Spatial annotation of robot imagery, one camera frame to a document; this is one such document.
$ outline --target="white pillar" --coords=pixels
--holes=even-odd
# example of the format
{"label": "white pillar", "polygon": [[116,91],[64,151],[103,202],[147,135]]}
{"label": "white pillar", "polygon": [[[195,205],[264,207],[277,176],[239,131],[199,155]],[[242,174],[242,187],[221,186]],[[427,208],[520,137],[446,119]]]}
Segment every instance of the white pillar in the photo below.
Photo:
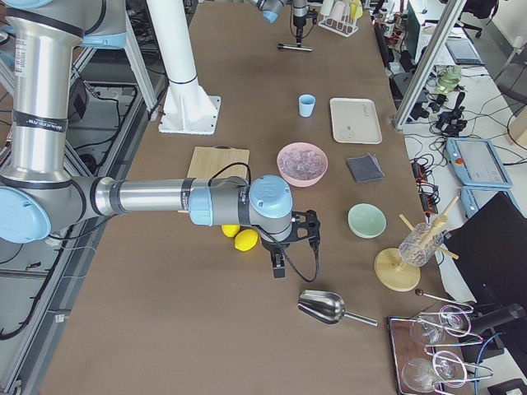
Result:
{"label": "white pillar", "polygon": [[157,42],[170,79],[160,132],[213,134],[221,100],[198,83],[181,0],[147,0]]}

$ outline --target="black screen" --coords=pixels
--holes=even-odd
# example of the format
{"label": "black screen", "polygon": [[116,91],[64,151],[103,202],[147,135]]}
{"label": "black screen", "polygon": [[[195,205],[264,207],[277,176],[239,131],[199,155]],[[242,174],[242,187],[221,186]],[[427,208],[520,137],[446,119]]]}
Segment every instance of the black screen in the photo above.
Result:
{"label": "black screen", "polygon": [[[504,193],[497,193],[445,242],[459,255],[459,272],[479,304],[521,304],[527,310],[527,220]],[[527,318],[498,332],[527,374]]]}

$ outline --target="blue joint cap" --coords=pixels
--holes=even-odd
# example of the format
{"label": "blue joint cap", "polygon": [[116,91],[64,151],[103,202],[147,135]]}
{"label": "blue joint cap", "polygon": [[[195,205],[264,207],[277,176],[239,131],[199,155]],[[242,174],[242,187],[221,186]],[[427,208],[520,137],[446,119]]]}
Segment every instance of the blue joint cap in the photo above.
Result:
{"label": "blue joint cap", "polygon": [[208,187],[192,191],[189,197],[189,214],[195,225],[212,226],[212,196]]}
{"label": "blue joint cap", "polygon": [[0,187],[0,238],[29,243],[49,235],[51,221],[30,195],[11,187]]}
{"label": "blue joint cap", "polygon": [[126,46],[126,32],[114,35],[85,35],[81,46],[96,49],[122,49]]}
{"label": "blue joint cap", "polygon": [[276,12],[272,12],[272,11],[263,11],[262,12],[262,17],[267,22],[274,23],[275,20],[277,20],[277,18],[278,18],[278,14]]}
{"label": "blue joint cap", "polygon": [[7,6],[13,8],[20,8],[21,10],[30,10],[31,8],[37,8],[45,6],[51,3],[53,0],[4,0]]}
{"label": "blue joint cap", "polygon": [[289,185],[276,175],[255,180],[250,186],[249,201],[253,209],[267,218],[282,218],[293,208]]}

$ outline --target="white wall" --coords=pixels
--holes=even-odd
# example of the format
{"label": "white wall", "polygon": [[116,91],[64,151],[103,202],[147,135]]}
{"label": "white wall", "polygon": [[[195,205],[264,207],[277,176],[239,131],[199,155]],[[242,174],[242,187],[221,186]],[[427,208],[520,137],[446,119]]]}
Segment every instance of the white wall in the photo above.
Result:
{"label": "white wall", "polygon": [[527,7],[525,0],[500,0],[500,6],[494,24],[512,44],[516,36],[524,37],[527,40]]}

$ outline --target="gray cloth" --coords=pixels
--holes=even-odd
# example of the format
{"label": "gray cloth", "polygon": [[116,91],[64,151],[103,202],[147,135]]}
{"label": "gray cloth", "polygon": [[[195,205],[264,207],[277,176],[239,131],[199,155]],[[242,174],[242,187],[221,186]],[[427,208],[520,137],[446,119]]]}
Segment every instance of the gray cloth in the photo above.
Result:
{"label": "gray cloth", "polygon": [[380,169],[379,161],[371,154],[349,158],[346,163],[352,171],[353,178],[358,183],[368,183],[385,178],[385,174]]}

